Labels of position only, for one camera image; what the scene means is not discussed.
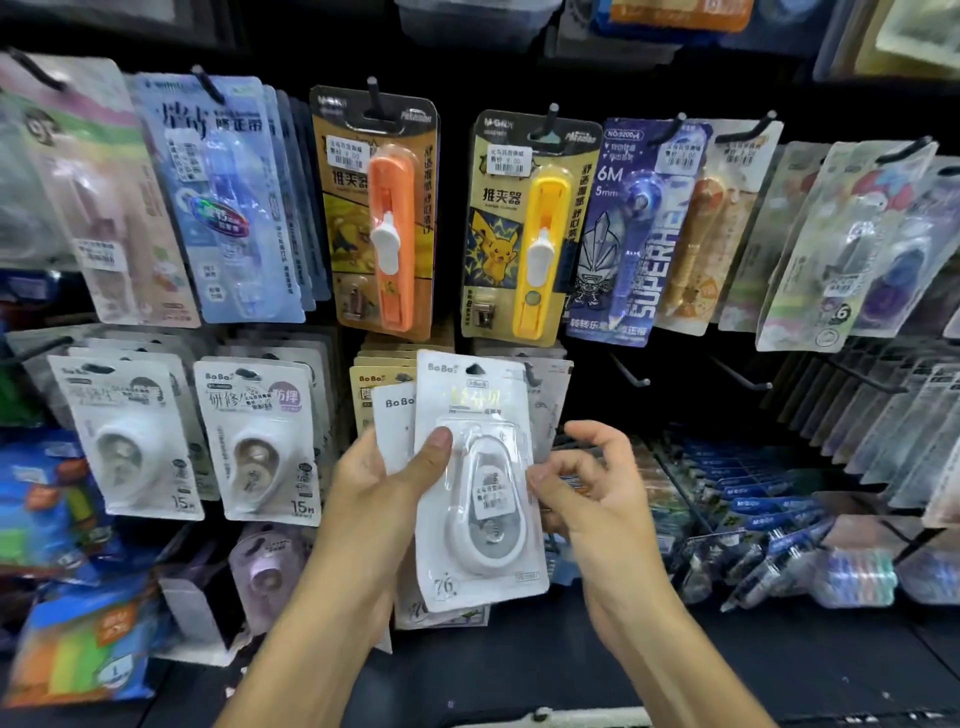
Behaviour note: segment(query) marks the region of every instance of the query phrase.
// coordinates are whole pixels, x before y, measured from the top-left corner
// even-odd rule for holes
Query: hand
[[[335,601],[339,616],[356,624],[370,647],[378,643],[390,622],[396,572],[414,537],[417,503],[444,474],[452,444],[450,430],[438,427],[406,468],[387,476],[373,427],[364,430],[333,472],[317,544],[294,599]]]
[[[593,628],[625,664],[632,615],[648,608],[651,596],[673,591],[630,440],[619,430],[593,421],[569,422],[564,431],[600,446],[606,466],[583,450],[555,450],[546,463],[527,471],[527,483],[553,511],[545,517],[547,530],[560,525],[568,534],[584,578]],[[588,496],[579,495],[559,478],[570,474],[580,476],[589,488]]]

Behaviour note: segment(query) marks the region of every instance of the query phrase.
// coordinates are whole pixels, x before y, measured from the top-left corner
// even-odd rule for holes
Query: pikachu illustration
[[[517,251],[514,247],[519,231],[514,231],[509,238],[498,237],[484,220],[483,215],[475,210],[470,229],[476,235],[480,250],[486,259],[483,264],[484,275],[499,285],[507,277],[507,266],[516,260]]]

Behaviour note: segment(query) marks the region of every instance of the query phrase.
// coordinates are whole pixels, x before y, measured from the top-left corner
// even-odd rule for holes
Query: price tag
[[[167,129],[163,132],[174,162],[177,179],[181,182],[206,182],[206,170],[201,158],[200,133],[196,129]]]
[[[481,465],[473,481],[473,509],[478,521],[509,516],[516,510],[510,480],[495,465]]]
[[[507,177],[530,177],[534,151],[530,147],[491,144],[487,147],[487,173]]]
[[[367,174],[370,166],[370,144],[340,136],[326,138],[326,163],[331,167]]]
[[[73,245],[82,267],[115,273],[127,272],[127,254],[120,243],[74,238]]]

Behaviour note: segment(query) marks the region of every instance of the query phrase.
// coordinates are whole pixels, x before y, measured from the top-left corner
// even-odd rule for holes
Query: correction tape
[[[621,246],[611,295],[610,329],[616,328],[627,315],[630,294],[646,249],[647,236],[663,199],[663,182],[659,175],[640,172],[624,184],[621,197],[626,235]]]

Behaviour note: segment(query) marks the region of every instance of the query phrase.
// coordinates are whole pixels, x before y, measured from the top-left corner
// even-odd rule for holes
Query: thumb
[[[535,465],[527,470],[527,482],[544,505],[558,514],[567,528],[575,530],[593,505],[593,501],[580,496],[556,476],[547,466]]]
[[[447,427],[437,427],[427,436],[420,452],[413,456],[407,467],[391,480],[405,495],[419,500],[444,474],[452,447],[453,433]]]

